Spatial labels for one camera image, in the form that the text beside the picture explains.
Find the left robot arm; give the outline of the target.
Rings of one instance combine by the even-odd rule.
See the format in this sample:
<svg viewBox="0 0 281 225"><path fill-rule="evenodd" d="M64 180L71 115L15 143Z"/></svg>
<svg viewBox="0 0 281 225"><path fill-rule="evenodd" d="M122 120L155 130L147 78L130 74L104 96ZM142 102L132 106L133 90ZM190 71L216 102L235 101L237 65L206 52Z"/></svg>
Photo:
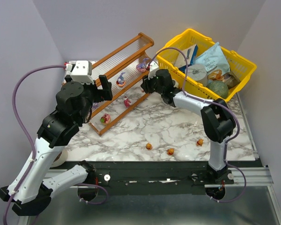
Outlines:
<svg viewBox="0 0 281 225"><path fill-rule="evenodd" d="M56 94L56 109L43 119L34 142L35 151L14 182L0 188L0 198L14 203L12 210L16 215L37 216L53 197L71 186L96 183L96 170L86 161L53 178L45 179L45 175L80 127L89 121L93 103L112 100L111 82L105 75L99 79L101 89L96 84L69 81Z"/></svg>

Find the orange bear toy front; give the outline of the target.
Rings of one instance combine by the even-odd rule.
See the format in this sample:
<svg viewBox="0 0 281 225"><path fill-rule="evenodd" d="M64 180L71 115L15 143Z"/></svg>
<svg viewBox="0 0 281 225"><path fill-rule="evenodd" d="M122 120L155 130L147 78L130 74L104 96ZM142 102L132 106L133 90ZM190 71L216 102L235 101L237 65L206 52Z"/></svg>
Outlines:
<svg viewBox="0 0 281 225"><path fill-rule="evenodd" d="M173 148L170 148L170 149L167 149L167 154L168 155L173 155L174 154L174 149Z"/></svg>

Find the pink strawberry cake toy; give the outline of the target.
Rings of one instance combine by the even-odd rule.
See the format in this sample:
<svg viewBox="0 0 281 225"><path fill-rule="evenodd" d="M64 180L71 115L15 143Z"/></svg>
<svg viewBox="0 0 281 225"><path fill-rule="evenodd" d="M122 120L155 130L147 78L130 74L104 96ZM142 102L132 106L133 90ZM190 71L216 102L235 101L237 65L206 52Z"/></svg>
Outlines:
<svg viewBox="0 0 281 225"><path fill-rule="evenodd" d="M111 116L107 113L105 113L101 118L100 118L100 122L103 125L107 125L109 124L111 121Z"/></svg>

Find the dark pink cake toy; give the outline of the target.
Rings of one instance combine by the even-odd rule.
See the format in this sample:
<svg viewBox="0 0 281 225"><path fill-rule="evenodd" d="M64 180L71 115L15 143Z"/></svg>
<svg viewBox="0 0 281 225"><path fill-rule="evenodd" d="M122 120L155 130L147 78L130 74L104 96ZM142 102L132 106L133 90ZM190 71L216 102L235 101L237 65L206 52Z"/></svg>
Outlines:
<svg viewBox="0 0 281 225"><path fill-rule="evenodd" d="M124 96L124 105L125 107L130 107L131 106L131 100L127 97L127 96Z"/></svg>

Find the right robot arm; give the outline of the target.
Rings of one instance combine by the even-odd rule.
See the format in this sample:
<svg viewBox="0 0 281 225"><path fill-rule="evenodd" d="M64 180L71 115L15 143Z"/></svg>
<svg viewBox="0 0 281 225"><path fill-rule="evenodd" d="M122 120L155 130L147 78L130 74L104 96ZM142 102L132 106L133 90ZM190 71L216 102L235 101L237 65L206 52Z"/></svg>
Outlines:
<svg viewBox="0 0 281 225"><path fill-rule="evenodd" d="M227 171L224 161L225 144L236 127L232 111L225 101L221 98L208 101L183 92L174 86L167 69L157 70L152 78L148 75L144 76L141 88L147 94L154 92L160 94L167 105L188 110L201 117L205 134L210 140L210 157L206 176L212 181L221 179Z"/></svg>

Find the purple sitting bunny toy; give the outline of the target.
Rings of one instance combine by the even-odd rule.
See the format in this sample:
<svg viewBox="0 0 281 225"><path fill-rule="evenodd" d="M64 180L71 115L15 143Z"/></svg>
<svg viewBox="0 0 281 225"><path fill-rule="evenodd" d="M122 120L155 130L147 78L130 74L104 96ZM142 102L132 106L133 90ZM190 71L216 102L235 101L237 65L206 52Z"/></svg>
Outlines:
<svg viewBox="0 0 281 225"><path fill-rule="evenodd" d="M93 103L92 109L95 110L98 107L98 103Z"/></svg>

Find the small burger toy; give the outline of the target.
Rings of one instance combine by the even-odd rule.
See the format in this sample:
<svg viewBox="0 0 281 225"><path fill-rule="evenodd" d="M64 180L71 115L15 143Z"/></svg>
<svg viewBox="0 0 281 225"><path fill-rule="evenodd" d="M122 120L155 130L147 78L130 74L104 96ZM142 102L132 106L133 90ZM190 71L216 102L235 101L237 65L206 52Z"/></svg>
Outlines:
<svg viewBox="0 0 281 225"><path fill-rule="evenodd" d="M151 149L152 149L152 144L147 143L147 144L146 144L146 149L147 149L147 150L151 150Z"/></svg>

